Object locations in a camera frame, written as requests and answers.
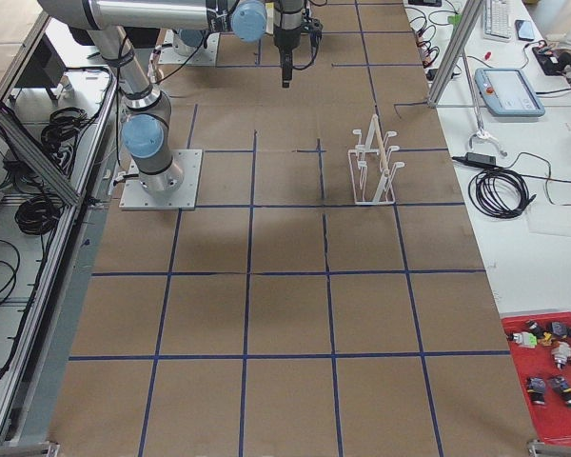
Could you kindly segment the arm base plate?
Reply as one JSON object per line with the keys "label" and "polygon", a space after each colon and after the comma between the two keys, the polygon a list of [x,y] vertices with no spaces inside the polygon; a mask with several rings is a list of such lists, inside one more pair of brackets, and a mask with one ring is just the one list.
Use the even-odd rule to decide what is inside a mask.
{"label": "arm base plate", "polygon": [[173,149],[172,163],[161,174],[141,172],[134,159],[120,200],[124,210],[195,210],[203,162],[201,149]]}
{"label": "arm base plate", "polygon": [[207,39],[207,45],[191,46],[182,40],[178,33],[167,30],[161,47],[159,63],[161,65],[181,65],[215,67],[217,64],[220,34],[213,33]]}

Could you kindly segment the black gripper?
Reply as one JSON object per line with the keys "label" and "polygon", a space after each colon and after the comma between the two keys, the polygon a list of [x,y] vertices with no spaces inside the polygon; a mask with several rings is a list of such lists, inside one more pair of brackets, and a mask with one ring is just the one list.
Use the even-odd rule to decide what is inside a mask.
{"label": "black gripper", "polygon": [[273,29],[273,42],[280,53],[282,87],[288,89],[293,73],[293,51],[300,46],[301,27],[287,30],[279,26]]}

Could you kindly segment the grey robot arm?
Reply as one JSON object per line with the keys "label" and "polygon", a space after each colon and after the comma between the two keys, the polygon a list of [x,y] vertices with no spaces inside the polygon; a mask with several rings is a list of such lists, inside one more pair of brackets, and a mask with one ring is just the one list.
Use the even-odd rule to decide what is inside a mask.
{"label": "grey robot arm", "polygon": [[142,188],[167,193],[179,188],[185,171],[168,144],[171,104],[136,58],[126,29],[200,31],[204,35],[232,32],[244,42],[259,40],[273,23],[273,42],[280,54],[282,85],[287,88],[298,70],[293,51],[303,34],[317,49],[323,26],[305,1],[277,1],[267,13],[263,1],[43,1],[52,18],[89,34],[102,59],[124,83],[129,118],[121,138],[138,168]]}

